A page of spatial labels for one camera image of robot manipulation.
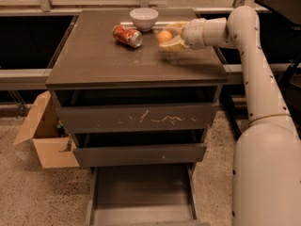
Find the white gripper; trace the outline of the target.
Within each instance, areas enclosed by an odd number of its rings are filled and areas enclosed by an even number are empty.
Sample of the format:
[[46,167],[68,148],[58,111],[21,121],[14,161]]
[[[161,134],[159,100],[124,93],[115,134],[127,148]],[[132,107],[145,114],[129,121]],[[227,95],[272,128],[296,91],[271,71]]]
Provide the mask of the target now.
[[167,42],[160,43],[159,46],[167,52],[180,52],[188,47],[193,50],[205,48],[205,22],[205,19],[194,19],[190,22],[179,21],[165,25],[164,30],[170,32],[176,37]]

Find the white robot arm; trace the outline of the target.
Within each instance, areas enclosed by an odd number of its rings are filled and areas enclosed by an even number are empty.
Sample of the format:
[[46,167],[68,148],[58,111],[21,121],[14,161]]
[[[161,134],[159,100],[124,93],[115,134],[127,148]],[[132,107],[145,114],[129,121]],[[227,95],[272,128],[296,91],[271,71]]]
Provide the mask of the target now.
[[232,166],[232,226],[301,226],[301,140],[261,48],[254,8],[228,18],[194,19],[164,27],[169,52],[207,46],[239,51],[249,127],[236,143]]

